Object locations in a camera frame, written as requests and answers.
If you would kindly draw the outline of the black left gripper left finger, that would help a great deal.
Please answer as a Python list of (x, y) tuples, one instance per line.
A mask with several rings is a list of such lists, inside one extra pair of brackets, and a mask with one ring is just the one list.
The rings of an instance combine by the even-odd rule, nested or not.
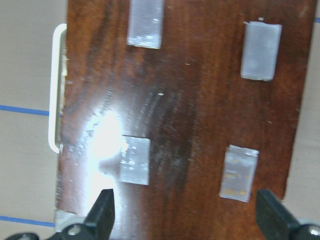
[(50, 237), (51, 240), (108, 240), (115, 223), (112, 189), (103, 189), (83, 223), (74, 223)]

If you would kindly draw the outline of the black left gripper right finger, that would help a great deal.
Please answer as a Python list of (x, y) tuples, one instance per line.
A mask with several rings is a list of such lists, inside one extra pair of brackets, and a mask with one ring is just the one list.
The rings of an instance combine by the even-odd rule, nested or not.
[(268, 189), (256, 195), (255, 220), (267, 240), (318, 240), (320, 225), (302, 223)]

